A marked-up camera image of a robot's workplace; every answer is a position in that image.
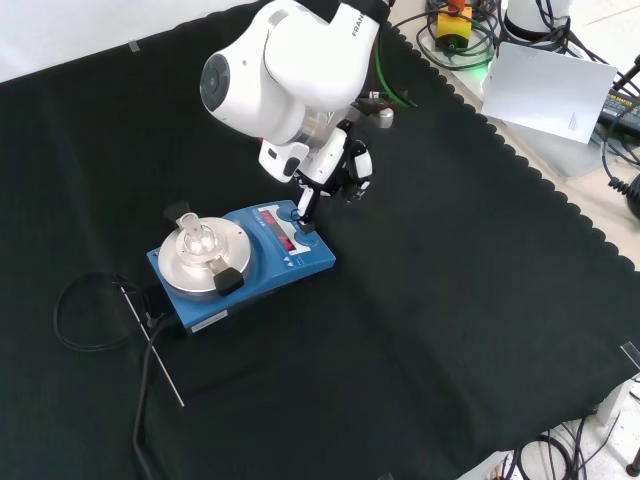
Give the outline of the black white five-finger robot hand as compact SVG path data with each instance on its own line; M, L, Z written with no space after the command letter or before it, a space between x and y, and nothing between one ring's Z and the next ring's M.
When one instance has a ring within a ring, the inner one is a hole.
M327 143L294 173L302 188L294 219L303 234L315 230L313 216L321 197L338 193L348 202L359 200L373 175L373 164L367 145L352 136L354 123L342 120Z

